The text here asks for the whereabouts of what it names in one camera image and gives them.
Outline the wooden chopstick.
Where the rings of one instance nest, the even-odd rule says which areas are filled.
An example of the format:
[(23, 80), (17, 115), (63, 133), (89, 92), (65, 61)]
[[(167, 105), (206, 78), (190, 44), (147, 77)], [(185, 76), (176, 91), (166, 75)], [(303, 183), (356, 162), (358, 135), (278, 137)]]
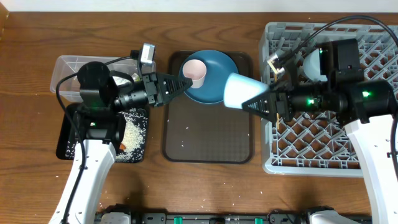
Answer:
[(277, 131), (279, 130), (279, 113), (277, 113), (277, 121), (276, 121)]
[(268, 60), (267, 64), (268, 64), (268, 66), (270, 66), (271, 70), (273, 71), (273, 73), (274, 73), (274, 81), (276, 82), (277, 81), (277, 76), (278, 76), (278, 73), (279, 73), (279, 71), (278, 71), (279, 68), (275, 66), (275, 61), (274, 60)]

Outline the yellow green snack wrapper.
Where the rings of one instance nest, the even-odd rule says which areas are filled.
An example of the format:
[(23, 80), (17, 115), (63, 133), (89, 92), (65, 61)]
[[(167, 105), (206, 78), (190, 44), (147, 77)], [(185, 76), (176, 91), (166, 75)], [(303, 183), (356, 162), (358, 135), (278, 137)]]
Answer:
[(139, 76), (138, 74), (136, 74), (136, 73), (134, 73), (134, 74), (132, 75), (132, 78), (133, 78), (133, 80), (134, 80), (135, 82), (139, 82), (139, 81), (141, 80), (140, 76)]

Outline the light blue cup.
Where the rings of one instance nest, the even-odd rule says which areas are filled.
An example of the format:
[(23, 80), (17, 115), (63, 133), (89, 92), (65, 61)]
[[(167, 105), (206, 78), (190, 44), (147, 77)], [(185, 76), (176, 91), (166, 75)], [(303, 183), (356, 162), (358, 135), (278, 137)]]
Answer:
[(269, 89), (263, 82), (231, 73), (226, 81), (223, 103), (227, 108), (242, 109), (242, 104)]

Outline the pink cup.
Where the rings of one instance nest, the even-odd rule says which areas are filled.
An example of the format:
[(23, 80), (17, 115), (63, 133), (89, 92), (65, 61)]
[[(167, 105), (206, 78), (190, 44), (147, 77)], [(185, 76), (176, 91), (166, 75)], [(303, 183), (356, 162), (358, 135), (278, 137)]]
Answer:
[(204, 62), (192, 59), (184, 63), (182, 72), (184, 77), (192, 79), (192, 88), (200, 88), (203, 86), (207, 68)]

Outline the pile of white rice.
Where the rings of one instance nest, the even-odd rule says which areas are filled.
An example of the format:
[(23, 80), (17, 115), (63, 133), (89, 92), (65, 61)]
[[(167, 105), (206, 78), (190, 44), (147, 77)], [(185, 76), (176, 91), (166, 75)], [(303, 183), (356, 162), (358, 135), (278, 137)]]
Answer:
[(137, 163), (143, 159), (148, 118), (145, 112), (84, 114), (74, 110), (74, 130), (65, 118), (57, 146), (60, 159)]

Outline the light blue bowl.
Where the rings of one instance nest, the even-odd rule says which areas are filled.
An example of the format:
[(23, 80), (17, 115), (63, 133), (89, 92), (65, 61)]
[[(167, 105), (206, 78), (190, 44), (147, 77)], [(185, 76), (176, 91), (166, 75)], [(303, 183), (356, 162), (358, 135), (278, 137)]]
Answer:
[(303, 72), (313, 82), (326, 82), (326, 75), (320, 70), (320, 49), (316, 49), (305, 57), (303, 61)]

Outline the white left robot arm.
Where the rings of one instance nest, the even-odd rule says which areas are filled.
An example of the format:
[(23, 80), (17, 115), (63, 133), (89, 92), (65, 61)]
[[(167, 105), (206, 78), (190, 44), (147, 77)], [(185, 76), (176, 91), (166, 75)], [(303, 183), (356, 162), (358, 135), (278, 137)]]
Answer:
[(103, 62), (86, 63), (74, 77), (83, 101), (73, 114), (62, 109), (71, 124), (75, 155), (51, 223), (93, 223), (95, 206), (124, 138), (123, 112), (166, 105), (193, 84), (190, 78), (157, 72), (145, 73), (135, 83), (132, 76), (111, 71)]

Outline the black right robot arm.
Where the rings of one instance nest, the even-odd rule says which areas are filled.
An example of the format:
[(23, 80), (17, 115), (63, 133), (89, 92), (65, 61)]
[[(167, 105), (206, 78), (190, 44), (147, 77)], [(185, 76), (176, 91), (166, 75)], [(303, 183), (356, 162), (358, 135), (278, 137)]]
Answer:
[(242, 107), (271, 122), (290, 121), (296, 112), (335, 112), (358, 157), (372, 222), (397, 223), (397, 100), (387, 81), (279, 83)]

